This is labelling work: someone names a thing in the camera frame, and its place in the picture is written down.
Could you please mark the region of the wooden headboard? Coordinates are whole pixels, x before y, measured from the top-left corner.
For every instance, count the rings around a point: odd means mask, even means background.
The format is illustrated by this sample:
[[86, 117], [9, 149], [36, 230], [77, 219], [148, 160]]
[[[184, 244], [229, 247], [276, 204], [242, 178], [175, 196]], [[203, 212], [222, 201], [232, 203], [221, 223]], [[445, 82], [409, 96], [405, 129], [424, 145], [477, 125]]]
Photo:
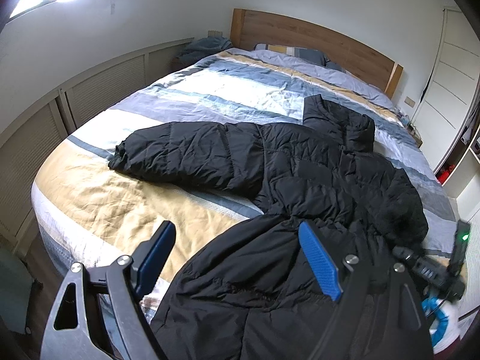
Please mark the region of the wooden headboard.
[[379, 51], [347, 35], [305, 20], [260, 10], [233, 10], [230, 40], [235, 47], [253, 50], [260, 43], [322, 51], [354, 76], [395, 94], [404, 68]]

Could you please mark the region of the striped pillow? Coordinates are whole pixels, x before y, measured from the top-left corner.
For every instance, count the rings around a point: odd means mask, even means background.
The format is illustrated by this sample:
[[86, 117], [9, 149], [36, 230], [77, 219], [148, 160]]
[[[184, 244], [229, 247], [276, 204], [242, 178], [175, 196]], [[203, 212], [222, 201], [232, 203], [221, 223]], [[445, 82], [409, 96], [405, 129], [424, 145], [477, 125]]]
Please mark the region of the striped pillow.
[[303, 59], [311, 64], [322, 66], [324, 68], [333, 69], [339, 72], [346, 72], [346, 70], [339, 64], [333, 62], [326, 53], [318, 49], [308, 49], [304, 47], [282, 46], [259, 43], [255, 50], [268, 50], [284, 55], [289, 55], [299, 59]]

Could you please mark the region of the beige louvered wall cabinet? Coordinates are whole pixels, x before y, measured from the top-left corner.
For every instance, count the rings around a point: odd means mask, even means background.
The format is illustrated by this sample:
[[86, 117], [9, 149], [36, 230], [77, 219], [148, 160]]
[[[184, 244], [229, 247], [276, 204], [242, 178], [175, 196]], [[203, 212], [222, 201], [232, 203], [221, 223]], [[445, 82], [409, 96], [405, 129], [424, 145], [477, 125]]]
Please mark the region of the beige louvered wall cabinet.
[[1, 133], [1, 246], [19, 258], [38, 230], [30, 189], [49, 154], [106, 108], [171, 72], [190, 38], [137, 49], [64, 81], [22, 112]]

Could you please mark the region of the white wardrobe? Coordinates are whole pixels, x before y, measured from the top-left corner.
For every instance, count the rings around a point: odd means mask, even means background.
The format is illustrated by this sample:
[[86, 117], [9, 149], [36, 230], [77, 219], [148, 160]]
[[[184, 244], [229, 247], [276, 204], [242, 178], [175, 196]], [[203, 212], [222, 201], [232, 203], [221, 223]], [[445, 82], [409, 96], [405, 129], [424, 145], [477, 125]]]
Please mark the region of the white wardrobe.
[[460, 10], [446, 7], [433, 70], [412, 121], [432, 172], [440, 170], [460, 136], [478, 81], [479, 39]]

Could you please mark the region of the black puffer jacket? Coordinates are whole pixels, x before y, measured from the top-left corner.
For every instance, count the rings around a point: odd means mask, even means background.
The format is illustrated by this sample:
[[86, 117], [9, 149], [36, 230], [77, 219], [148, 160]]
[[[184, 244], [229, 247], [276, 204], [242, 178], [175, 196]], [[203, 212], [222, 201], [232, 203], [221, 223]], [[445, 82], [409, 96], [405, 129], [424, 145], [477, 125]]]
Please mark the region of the black puffer jacket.
[[[122, 141], [112, 170], [151, 183], [220, 190], [261, 215], [233, 225], [177, 272], [151, 322], [169, 359], [308, 359], [335, 303], [299, 244], [301, 222], [345, 254], [380, 267], [422, 250], [428, 232], [406, 172], [374, 152], [374, 121], [319, 95], [301, 124], [171, 122]], [[379, 323], [377, 273], [361, 322]]]

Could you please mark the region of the beige wall socket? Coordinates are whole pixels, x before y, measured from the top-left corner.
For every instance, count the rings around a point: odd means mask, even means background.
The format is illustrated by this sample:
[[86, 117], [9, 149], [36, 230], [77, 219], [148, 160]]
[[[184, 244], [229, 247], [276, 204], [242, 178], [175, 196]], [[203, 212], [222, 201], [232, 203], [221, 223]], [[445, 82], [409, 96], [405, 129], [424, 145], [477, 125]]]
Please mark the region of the beige wall socket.
[[416, 105], [416, 102], [412, 100], [410, 97], [406, 97], [404, 102], [411, 108], [414, 108]]

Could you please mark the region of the red item on shelf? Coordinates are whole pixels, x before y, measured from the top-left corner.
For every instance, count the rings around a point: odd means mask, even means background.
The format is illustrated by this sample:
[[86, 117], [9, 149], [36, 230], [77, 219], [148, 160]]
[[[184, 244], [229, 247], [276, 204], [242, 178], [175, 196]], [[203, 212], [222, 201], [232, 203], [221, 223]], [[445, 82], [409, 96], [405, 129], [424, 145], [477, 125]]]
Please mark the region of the red item on shelf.
[[436, 173], [436, 177], [441, 185], [444, 185], [450, 174], [455, 169], [455, 164], [445, 163], [441, 166], [439, 171]]

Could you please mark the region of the striped bed duvet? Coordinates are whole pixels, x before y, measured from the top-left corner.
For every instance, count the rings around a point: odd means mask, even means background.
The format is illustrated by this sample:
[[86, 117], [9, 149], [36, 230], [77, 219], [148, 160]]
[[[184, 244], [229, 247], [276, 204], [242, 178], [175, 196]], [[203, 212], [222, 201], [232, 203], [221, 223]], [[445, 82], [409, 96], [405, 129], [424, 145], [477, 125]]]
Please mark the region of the striped bed duvet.
[[107, 164], [116, 146], [136, 130], [172, 121], [298, 124], [304, 99], [314, 94], [374, 120], [374, 150], [405, 170], [421, 197], [429, 225], [426, 252], [447, 261], [456, 227], [451, 204], [382, 91], [300, 58], [228, 49], [109, 107], [49, 155], [32, 183], [31, 199], [53, 264], [62, 273], [74, 262], [106, 266], [131, 254], [164, 220], [173, 222], [176, 244], [141, 303], [151, 319], [180, 267], [214, 236], [260, 210], [227, 193], [154, 186], [115, 173]]

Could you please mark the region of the dark blue folded blanket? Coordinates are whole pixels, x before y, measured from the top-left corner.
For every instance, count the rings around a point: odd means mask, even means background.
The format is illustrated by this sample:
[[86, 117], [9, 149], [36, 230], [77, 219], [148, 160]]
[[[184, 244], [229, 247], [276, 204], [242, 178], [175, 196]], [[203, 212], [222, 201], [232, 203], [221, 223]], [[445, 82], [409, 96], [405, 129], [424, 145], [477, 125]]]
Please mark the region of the dark blue folded blanket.
[[215, 55], [224, 50], [233, 47], [232, 41], [226, 37], [204, 37], [192, 41], [174, 58], [174, 62], [179, 66], [190, 66], [199, 60]]

